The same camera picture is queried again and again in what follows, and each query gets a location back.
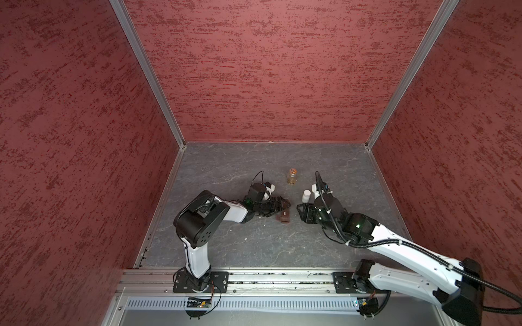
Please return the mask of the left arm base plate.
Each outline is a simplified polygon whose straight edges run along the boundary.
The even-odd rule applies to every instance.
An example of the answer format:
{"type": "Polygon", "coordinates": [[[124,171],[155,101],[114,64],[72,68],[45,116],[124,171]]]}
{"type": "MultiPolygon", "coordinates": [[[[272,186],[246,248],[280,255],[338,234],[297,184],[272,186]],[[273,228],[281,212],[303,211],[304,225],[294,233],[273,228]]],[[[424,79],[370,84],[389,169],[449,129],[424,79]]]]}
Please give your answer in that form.
{"type": "Polygon", "coordinates": [[[228,272],[207,272],[201,278],[196,278],[187,270],[177,271],[173,276],[174,293],[226,293],[228,287],[228,272]]]}

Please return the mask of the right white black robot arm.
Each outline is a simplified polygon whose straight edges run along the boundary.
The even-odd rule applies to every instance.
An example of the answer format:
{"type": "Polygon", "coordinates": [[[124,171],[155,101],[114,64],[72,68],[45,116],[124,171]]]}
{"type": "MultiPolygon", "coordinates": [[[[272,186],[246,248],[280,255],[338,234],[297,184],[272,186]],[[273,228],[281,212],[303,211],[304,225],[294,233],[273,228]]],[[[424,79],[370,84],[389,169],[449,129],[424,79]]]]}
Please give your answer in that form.
{"type": "Polygon", "coordinates": [[[377,220],[350,213],[330,194],[313,203],[297,206],[302,221],[318,224],[334,241],[348,247],[368,249],[406,267],[405,271],[363,259],[353,282],[357,290],[394,291],[429,302],[462,325],[480,325],[485,286],[480,263],[437,254],[406,240],[377,220]]]}

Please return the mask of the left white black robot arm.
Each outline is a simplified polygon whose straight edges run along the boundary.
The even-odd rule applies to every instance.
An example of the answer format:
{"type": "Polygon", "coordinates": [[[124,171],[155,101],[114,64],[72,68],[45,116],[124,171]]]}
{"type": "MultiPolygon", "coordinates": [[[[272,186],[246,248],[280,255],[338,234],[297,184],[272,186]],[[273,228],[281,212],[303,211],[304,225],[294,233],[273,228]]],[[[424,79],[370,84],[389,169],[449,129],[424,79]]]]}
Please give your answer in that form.
{"type": "Polygon", "coordinates": [[[173,225],[184,246],[184,271],[174,277],[174,292],[194,293],[212,291],[218,280],[227,280],[221,272],[212,274],[208,258],[208,244],[221,223],[231,221],[246,224],[254,217],[281,215],[291,207],[289,200],[274,196],[272,183],[254,182],[243,200],[224,200],[203,190],[175,217],[173,225]]]}

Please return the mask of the white pill bottle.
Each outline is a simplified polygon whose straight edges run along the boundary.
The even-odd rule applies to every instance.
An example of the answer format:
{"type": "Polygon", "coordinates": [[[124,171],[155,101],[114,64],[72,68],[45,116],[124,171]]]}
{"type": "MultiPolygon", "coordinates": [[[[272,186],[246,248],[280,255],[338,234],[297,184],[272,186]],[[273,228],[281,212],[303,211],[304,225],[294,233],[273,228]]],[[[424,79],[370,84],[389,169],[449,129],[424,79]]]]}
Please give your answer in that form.
{"type": "Polygon", "coordinates": [[[310,190],[305,190],[303,192],[303,195],[302,195],[302,203],[309,203],[310,201],[310,198],[311,198],[311,191],[310,190]]]}

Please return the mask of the brown pill organizer strip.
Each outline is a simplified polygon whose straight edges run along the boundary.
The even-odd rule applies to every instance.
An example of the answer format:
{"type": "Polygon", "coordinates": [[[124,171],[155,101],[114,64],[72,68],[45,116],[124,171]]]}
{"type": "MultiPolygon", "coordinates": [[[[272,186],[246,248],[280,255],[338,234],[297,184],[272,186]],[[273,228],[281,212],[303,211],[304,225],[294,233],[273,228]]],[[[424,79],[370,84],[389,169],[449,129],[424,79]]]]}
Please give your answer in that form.
{"type": "Polygon", "coordinates": [[[277,213],[276,220],[282,224],[289,224],[290,222],[290,210],[285,209],[277,213]]]}

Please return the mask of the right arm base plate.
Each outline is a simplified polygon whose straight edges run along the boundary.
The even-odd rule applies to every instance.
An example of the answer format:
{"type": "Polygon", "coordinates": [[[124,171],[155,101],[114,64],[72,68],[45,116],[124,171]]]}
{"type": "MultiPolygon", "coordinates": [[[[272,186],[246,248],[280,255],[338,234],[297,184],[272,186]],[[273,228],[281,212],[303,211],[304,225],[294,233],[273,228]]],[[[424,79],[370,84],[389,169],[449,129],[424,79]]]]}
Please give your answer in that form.
{"type": "Polygon", "coordinates": [[[334,272],[333,285],[337,294],[384,294],[384,290],[377,289],[371,282],[361,276],[353,276],[352,272],[334,272]]]}

